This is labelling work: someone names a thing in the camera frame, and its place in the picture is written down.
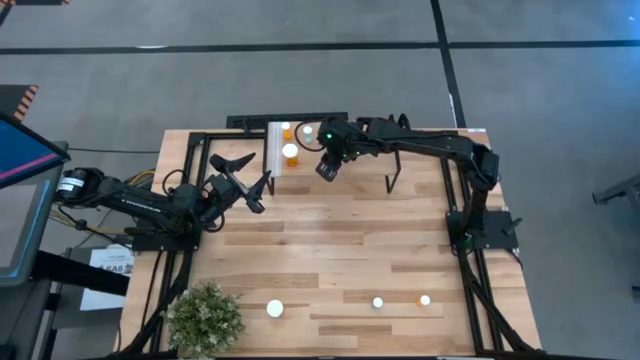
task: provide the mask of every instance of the paper sign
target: paper sign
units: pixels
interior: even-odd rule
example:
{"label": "paper sign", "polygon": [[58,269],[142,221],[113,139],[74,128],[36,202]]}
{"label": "paper sign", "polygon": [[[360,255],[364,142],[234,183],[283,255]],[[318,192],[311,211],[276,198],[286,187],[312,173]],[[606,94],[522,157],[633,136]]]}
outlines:
{"label": "paper sign", "polygon": [[[110,246],[106,249],[91,251],[89,265],[124,276],[131,276],[133,269],[133,255],[128,249],[120,245]],[[106,294],[99,291],[84,289],[81,311],[116,309],[124,307],[124,296]]]}

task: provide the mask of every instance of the wooden table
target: wooden table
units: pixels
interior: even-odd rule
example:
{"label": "wooden table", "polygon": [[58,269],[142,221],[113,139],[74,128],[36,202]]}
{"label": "wooden table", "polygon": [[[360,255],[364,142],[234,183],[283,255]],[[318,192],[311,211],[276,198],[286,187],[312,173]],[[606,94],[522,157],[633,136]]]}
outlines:
{"label": "wooden table", "polygon": [[[154,191],[161,191],[165,174],[183,167],[189,132],[165,133]],[[461,133],[488,143],[484,131]],[[262,140],[211,144],[211,154],[223,157],[258,154],[238,173],[247,183],[261,175],[262,151]],[[244,294],[240,302],[247,331],[225,355],[474,353],[462,281],[444,220],[448,203],[440,162],[408,153],[402,153],[401,160],[402,173],[391,194],[386,193],[380,175],[339,174],[333,183],[311,174],[281,176],[275,196],[265,191],[263,214],[252,214],[238,204],[226,213],[222,232],[203,235],[194,254],[191,283],[215,280],[229,293]],[[451,169],[457,202],[462,204],[456,167],[452,164]],[[497,186],[488,207],[503,206]],[[538,347],[519,265],[505,251],[486,251],[485,256],[498,308],[525,341]],[[140,329],[155,258],[151,252],[136,258],[122,314],[123,344]],[[162,263],[158,269],[151,310],[158,297]],[[432,303],[421,308],[415,302],[423,294]],[[384,299],[382,309],[371,307],[375,296]],[[285,305],[280,319],[270,319],[265,311],[272,299]],[[485,348],[490,348],[486,315],[479,303],[478,308]],[[161,349],[166,349],[166,328],[163,334]]]}

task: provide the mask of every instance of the potted plant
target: potted plant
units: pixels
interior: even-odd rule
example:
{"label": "potted plant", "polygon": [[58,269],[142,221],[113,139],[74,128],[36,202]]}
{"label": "potted plant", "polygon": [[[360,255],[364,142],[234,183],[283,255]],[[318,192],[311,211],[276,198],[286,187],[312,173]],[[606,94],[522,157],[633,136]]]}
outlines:
{"label": "potted plant", "polygon": [[238,295],[225,295],[213,282],[195,285],[169,305],[169,345],[181,356],[208,358],[231,347],[245,330]]}

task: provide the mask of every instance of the computer screen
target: computer screen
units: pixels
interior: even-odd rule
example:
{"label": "computer screen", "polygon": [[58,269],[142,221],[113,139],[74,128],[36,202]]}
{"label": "computer screen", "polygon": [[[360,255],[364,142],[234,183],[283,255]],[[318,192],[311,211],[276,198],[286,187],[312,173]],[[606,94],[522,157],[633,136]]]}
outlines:
{"label": "computer screen", "polygon": [[0,113],[0,189],[69,160],[69,155]]}

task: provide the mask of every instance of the concrete floor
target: concrete floor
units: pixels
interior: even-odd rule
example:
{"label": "concrete floor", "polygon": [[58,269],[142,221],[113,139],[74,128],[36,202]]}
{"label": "concrete floor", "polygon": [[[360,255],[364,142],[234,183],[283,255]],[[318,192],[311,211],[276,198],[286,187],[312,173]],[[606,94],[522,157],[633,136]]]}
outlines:
{"label": "concrete floor", "polygon": [[[441,3],[450,41],[640,39],[632,0]],[[4,48],[436,39],[426,0],[74,0],[14,7],[0,28]],[[636,219],[624,199],[591,201],[592,191],[640,171],[640,48],[453,50],[452,57],[467,125],[488,129],[506,201],[524,218],[518,237],[543,347],[640,357],[640,305],[630,295],[640,284]],[[223,127],[233,114],[406,112],[414,126],[454,126],[438,50],[12,55],[0,56],[0,68],[10,69],[0,84],[40,86],[27,125],[76,147],[155,150],[165,129]],[[72,157],[70,166],[119,177],[156,161]],[[52,224],[43,248],[61,251],[82,237]],[[106,354],[115,321],[62,332],[54,358]],[[81,354],[78,341],[91,353]]]}

